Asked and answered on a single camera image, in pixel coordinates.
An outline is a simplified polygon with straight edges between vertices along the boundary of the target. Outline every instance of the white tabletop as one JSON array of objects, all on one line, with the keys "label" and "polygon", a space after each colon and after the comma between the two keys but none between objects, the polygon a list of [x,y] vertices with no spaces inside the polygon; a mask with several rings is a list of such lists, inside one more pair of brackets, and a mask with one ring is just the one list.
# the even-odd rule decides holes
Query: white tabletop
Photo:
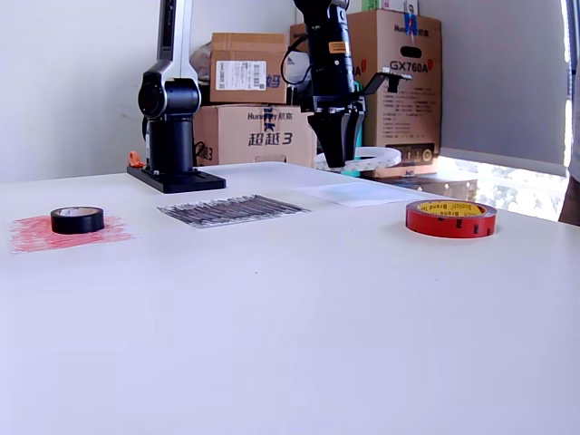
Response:
[{"label": "white tabletop", "polygon": [[[0,434],[580,433],[580,229],[501,212],[488,239],[424,237],[405,204],[292,191],[352,179],[208,171],[229,188],[0,186]],[[250,193],[314,213],[196,230],[156,209]],[[73,205],[141,237],[10,253],[10,220]]]}]

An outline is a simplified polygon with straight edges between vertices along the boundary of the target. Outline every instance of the white tape roll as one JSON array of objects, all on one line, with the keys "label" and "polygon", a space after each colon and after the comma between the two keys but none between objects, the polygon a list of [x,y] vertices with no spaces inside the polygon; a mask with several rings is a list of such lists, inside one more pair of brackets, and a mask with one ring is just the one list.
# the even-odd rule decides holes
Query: white tape roll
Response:
[{"label": "white tape roll", "polygon": [[314,166],[319,170],[331,170],[332,172],[364,172],[366,170],[392,168],[401,163],[401,152],[392,148],[357,148],[355,156],[361,160],[347,161],[344,168],[330,169],[328,168],[328,163],[326,163],[326,156],[319,154],[314,158]]}]

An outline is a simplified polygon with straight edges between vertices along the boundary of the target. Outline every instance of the orange object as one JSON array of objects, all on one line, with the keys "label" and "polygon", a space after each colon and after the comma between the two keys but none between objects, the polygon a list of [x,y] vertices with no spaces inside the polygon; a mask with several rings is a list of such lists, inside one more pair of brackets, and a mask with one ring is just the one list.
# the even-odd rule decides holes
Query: orange object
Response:
[{"label": "orange object", "polygon": [[145,168],[145,163],[141,161],[141,157],[137,151],[129,153],[129,166],[132,168]]}]

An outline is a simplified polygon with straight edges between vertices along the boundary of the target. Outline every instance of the black cable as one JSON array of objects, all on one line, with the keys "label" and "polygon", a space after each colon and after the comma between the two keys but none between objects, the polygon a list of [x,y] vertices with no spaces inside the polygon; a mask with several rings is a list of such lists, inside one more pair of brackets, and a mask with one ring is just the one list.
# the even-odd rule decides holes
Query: black cable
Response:
[{"label": "black cable", "polygon": [[194,151],[197,150],[199,145],[201,145],[201,147],[199,147],[199,151],[196,151],[196,158],[199,157],[199,156],[201,156],[201,153],[208,148],[206,146],[206,143],[203,140],[200,140],[198,143],[196,143],[193,146],[193,150]]},{"label": "black cable", "polygon": [[282,63],[280,64],[280,73],[282,75],[282,80],[284,80],[284,82],[286,84],[290,84],[292,86],[297,86],[299,84],[302,84],[306,81],[306,78],[308,77],[308,73],[310,72],[310,70],[312,69],[312,65],[308,66],[308,69],[306,70],[306,74],[304,75],[304,78],[300,81],[300,82],[289,82],[284,74],[284,64],[286,62],[286,59],[288,59],[288,56],[290,55],[291,52],[297,52],[296,48],[298,48],[298,45],[300,45],[301,43],[303,43],[304,41],[306,41],[308,39],[308,34],[303,34],[302,36],[300,36],[300,38],[298,38],[298,40],[293,43],[290,48],[288,48],[288,51],[286,52],[286,54],[284,55],[284,59],[282,59]]}]

